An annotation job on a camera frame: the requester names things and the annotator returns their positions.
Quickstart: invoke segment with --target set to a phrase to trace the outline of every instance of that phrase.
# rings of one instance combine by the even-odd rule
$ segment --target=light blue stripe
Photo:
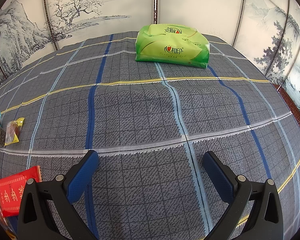
[[[180,135],[185,136],[186,140],[187,140],[187,142],[184,143],[184,147],[186,150],[187,158],[189,160],[189,165],[190,165],[191,173],[192,173],[193,180],[194,180],[194,186],[195,186],[195,189],[196,189],[196,192],[198,195],[199,207],[200,207],[203,224],[204,224],[204,231],[205,231],[205,234],[208,235],[208,233],[213,229],[213,223],[212,223],[208,200],[207,200],[207,196],[206,196],[206,193],[204,190],[204,185],[203,185],[203,181],[202,181],[202,177],[201,177],[201,173],[200,173],[200,169],[199,169],[199,164],[198,164],[197,158],[195,156],[193,144],[192,144],[192,142],[189,142],[187,139],[188,130],[186,128],[185,123],[183,122],[183,118],[182,118],[182,114],[181,114],[180,98],[179,98],[179,95],[178,95],[178,92],[176,91],[176,89],[166,82],[166,77],[164,75],[164,72],[163,72],[160,64],[157,62],[155,62],[154,64],[157,68],[160,78],[163,79],[162,84],[169,89],[169,92],[172,96],[174,117],[176,119],[177,126],[180,131]]]
[[[51,89],[49,90],[48,93],[50,93],[55,88],[55,86],[56,86],[57,82],[59,81],[61,75],[65,71],[67,65],[74,58],[74,56],[78,53],[79,49],[83,46],[84,42],[85,41],[83,41],[81,43],[80,47],[75,51],[75,53],[71,56],[71,58],[68,60],[68,62],[66,63],[66,65],[63,67],[62,71],[60,72],[60,74],[56,78],[55,82],[53,83],[53,85],[52,85],[52,87],[51,87]],[[38,115],[38,119],[37,119],[37,123],[35,124],[34,131],[33,131],[32,136],[31,136],[30,146],[29,146],[29,155],[28,155],[28,158],[27,158],[27,169],[30,168],[31,152],[32,152],[33,144],[34,144],[34,138],[35,138],[35,135],[36,135],[37,130],[39,128],[39,124],[40,124],[40,121],[41,121],[41,116],[42,116],[42,112],[43,112],[44,103],[46,102],[46,98],[47,98],[47,95],[43,98],[43,101],[41,103],[40,110],[39,110],[39,115]]]
[[[215,47],[213,44],[210,44],[210,45],[211,45],[212,47],[214,47],[216,50],[218,50],[218,51],[219,51],[224,57],[226,57],[226,58],[227,58],[234,66],[236,66],[237,69],[239,69],[240,72],[241,72],[246,78],[248,78],[248,76],[241,70],[241,68],[239,68],[239,67],[238,67],[231,59],[229,59],[229,57],[227,57],[220,49],[218,49],[217,47]],[[251,85],[254,86],[254,88],[259,92],[259,94],[260,94],[261,97],[264,99],[264,101],[268,104],[268,106],[270,107],[270,109],[271,109],[271,111],[272,111],[274,117],[277,118],[277,116],[276,116],[276,114],[275,114],[275,112],[274,112],[272,106],[269,104],[269,102],[268,102],[268,101],[266,100],[266,98],[263,96],[263,94],[261,93],[261,91],[256,87],[256,85],[255,85],[253,82],[250,81],[250,83],[251,83]],[[280,123],[279,120],[278,120],[278,124],[279,124],[279,126],[280,126],[280,128],[281,128],[281,130],[282,130],[282,132],[283,132],[283,134],[284,134],[284,137],[285,137],[285,139],[286,139],[286,141],[287,141],[287,143],[288,143],[289,149],[290,149],[291,154],[292,154],[294,166],[295,166],[295,168],[296,168],[297,181],[298,181],[298,193],[299,193],[299,214],[298,214],[298,225],[299,225],[299,220],[300,220],[300,181],[299,181],[299,174],[298,174],[297,163],[296,163],[296,159],[295,159],[294,154],[293,154],[292,147],[291,147],[290,142],[289,142],[289,140],[288,140],[288,137],[287,137],[285,131],[283,130],[283,127],[282,127],[282,125],[281,125],[281,123]]]

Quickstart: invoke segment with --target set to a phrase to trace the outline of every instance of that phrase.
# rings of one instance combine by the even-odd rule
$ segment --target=red packaging
[[[0,179],[0,204],[4,217],[19,215],[21,198],[28,179],[41,182],[40,166]]]

